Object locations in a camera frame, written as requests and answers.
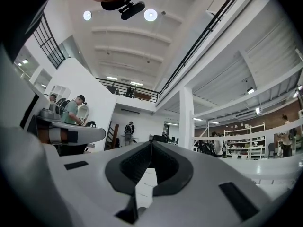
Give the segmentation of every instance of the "green t-shirt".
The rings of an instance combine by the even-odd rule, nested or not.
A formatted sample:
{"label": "green t-shirt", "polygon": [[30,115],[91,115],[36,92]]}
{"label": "green t-shirt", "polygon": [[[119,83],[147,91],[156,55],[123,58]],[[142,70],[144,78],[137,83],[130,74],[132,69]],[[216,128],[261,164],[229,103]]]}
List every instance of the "green t-shirt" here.
{"label": "green t-shirt", "polygon": [[66,107],[64,108],[63,110],[63,113],[61,114],[61,121],[64,122],[64,123],[71,123],[71,124],[75,124],[75,121],[72,120],[68,113],[69,112],[72,112],[74,113],[75,115],[78,114],[78,106],[77,106],[77,103],[75,101],[70,101]]}

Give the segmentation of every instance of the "brown wall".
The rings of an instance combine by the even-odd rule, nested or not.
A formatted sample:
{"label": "brown wall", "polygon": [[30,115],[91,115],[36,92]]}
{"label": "brown wall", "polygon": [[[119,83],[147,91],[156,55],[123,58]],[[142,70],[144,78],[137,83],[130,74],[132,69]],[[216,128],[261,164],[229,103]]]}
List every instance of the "brown wall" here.
{"label": "brown wall", "polygon": [[[241,123],[243,123],[243,125],[249,124],[251,126],[257,126],[257,125],[263,124],[263,122],[265,122],[265,129],[268,130],[268,129],[272,129],[272,128],[283,125],[282,114],[287,115],[288,120],[290,122],[299,119],[298,111],[300,111],[300,105],[299,105],[299,101],[296,101],[284,108],[281,108],[275,112],[266,114],[264,116],[260,116],[260,117],[257,117],[257,118],[251,119],[251,120],[242,121],[242,122],[212,127],[212,128],[210,128],[209,132],[212,133],[212,132],[216,131],[217,133],[224,134],[224,130],[226,130],[226,131],[235,130],[235,128],[234,128],[235,125],[238,126],[238,128],[237,128],[238,130],[243,129],[244,127],[241,127]],[[199,137],[203,133],[203,131],[204,131],[204,129],[196,129],[195,136]],[[261,128],[256,128],[253,132],[258,132],[258,131],[261,131]],[[297,132],[299,135],[301,135],[300,128],[297,129]]]}

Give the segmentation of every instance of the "black pants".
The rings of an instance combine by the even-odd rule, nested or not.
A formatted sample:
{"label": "black pants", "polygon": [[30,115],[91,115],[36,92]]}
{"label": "black pants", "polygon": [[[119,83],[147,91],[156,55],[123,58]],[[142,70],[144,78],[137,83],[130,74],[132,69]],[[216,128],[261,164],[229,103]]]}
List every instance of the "black pants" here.
{"label": "black pants", "polygon": [[289,146],[282,145],[282,150],[283,150],[283,158],[285,158],[285,157],[291,157],[291,155],[292,155],[291,145],[289,145]]}

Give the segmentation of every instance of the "black rectangular slot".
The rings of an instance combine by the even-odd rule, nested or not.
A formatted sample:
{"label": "black rectangular slot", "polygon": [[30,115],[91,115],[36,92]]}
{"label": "black rectangular slot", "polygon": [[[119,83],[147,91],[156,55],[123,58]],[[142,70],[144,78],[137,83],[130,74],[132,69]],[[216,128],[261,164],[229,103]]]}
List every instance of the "black rectangular slot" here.
{"label": "black rectangular slot", "polygon": [[75,169],[75,168],[79,168],[79,167],[82,167],[82,166],[86,166],[88,165],[88,163],[86,161],[78,161],[78,162],[74,162],[74,163],[69,163],[69,164],[65,164],[65,168],[66,170],[72,170],[72,169]]}
{"label": "black rectangular slot", "polygon": [[224,183],[219,187],[243,221],[258,213],[258,209],[235,184]]}

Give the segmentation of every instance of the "black metal railing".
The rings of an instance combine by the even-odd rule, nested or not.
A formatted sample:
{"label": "black metal railing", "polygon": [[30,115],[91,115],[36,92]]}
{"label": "black metal railing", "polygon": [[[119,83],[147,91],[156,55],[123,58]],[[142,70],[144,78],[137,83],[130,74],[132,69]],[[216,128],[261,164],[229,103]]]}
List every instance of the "black metal railing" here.
{"label": "black metal railing", "polygon": [[53,37],[45,14],[42,15],[41,23],[34,32],[34,36],[40,45],[40,48],[46,54],[47,58],[50,60],[53,66],[58,69],[58,67],[66,58],[60,50],[55,38]]}
{"label": "black metal railing", "polygon": [[231,8],[231,6],[235,3],[235,1],[236,0],[226,0],[226,2],[222,5],[222,7],[219,9],[219,11],[215,14],[215,16],[212,18],[212,20],[206,26],[205,30],[202,32],[202,34],[196,40],[194,45],[190,48],[190,50],[188,51],[188,53],[186,54],[184,59],[181,61],[181,63],[178,65],[178,67],[175,69],[175,71],[172,73],[171,77],[169,78],[167,83],[164,85],[164,87],[160,91],[160,96],[170,86],[171,82],[176,78],[176,76],[180,73],[180,71],[186,66],[188,61],[197,52],[197,50],[200,48],[200,46],[205,41],[205,39],[213,32],[216,25],[219,23],[219,21],[221,21],[221,18]]}
{"label": "black metal railing", "polygon": [[150,89],[107,79],[96,79],[99,80],[99,82],[101,82],[102,85],[104,85],[112,94],[122,95],[130,98],[138,98],[140,100],[153,103],[156,103],[159,98],[159,92]]}

